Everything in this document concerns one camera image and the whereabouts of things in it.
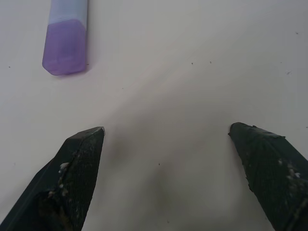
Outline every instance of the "white table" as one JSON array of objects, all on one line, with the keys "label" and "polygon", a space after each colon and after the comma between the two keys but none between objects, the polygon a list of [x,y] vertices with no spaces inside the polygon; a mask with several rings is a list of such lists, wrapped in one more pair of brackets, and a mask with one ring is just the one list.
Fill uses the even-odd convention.
[{"label": "white table", "polygon": [[84,231],[271,230],[227,135],[308,157],[307,0],[90,0],[86,73],[41,66],[49,0],[0,1],[0,220],[77,133],[106,139]]}]

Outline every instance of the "purple marker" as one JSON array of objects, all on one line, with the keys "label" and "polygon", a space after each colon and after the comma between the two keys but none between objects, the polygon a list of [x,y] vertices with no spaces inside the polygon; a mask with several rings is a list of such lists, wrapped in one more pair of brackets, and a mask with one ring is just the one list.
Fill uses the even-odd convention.
[{"label": "purple marker", "polygon": [[88,0],[51,0],[43,67],[52,75],[86,69]]}]

